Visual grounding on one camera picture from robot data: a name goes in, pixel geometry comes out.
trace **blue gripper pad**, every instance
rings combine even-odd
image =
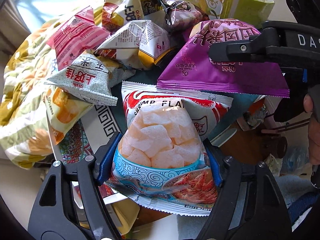
[[[113,156],[115,155],[116,148],[117,148],[118,143],[120,142],[121,138],[122,138],[122,134],[119,133],[116,136],[115,140],[113,141],[112,145],[109,147],[104,158],[100,162],[99,174],[96,178],[96,181],[99,185],[102,185],[103,182],[105,182],[109,179],[110,172],[111,172],[111,166],[112,166],[112,162],[113,162]]]
[[[214,154],[211,152],[211,150],[209,149],[209,147],[206,144],[204,145],[204,148],[205,148],[207,155],[209,157],[209,160],[210,160],[210,167],[211,167],[211,172],[212,172],[214,183],[217,187],[221,187],[222,183],[223,183],[223,179],[220,174],[220,172],[221,172],[220,165],[219,165],[217,159],[214,157]]]

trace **purple snack bag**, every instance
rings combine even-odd
[[[257,34],[254,26],[235,19],[200,22],[158,78],[157,87],[289,97],[278,64],[212,62],[208,56],[213,43],[247,40]]]

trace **nutrition label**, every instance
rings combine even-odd
[[[147,45],[147,43],[161,35],[163,35],[163,30],[156,24],[150,23],[146,26],[146,35],[141,37],[141,44]]]
[[[136,24],[129,25],[129,27],[122,31],[118,36],[116,47],[135,47],[135,44],[139,44],[139,39],[141,37],[141,28]]]

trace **white snack bag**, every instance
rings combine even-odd
[[[168,33],[150,20],[140,20],[121,27],[94,54],[118,60],[128,67],[148,70],[170,50]]]
[[[117,80],[119,76],[126,79],[133,75],[128,70],[107,68],[97,57],[83,53],[70,66],[49,77],[45,84],[60,87],[88,103],[115,106],[118,98],[110,91],[110,71]]]
[[[114,32],[130,21],[143,20],[140,0],[104,0],[102,27]]]

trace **human hand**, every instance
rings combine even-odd
[[[304,110],[307,113],[312,112],[313,102],[309,95],[306,95],[303,100]],[[320,123],[316,121],[312,115],[308,126],[309,139],[309,161],[313,165],[320,164]]]

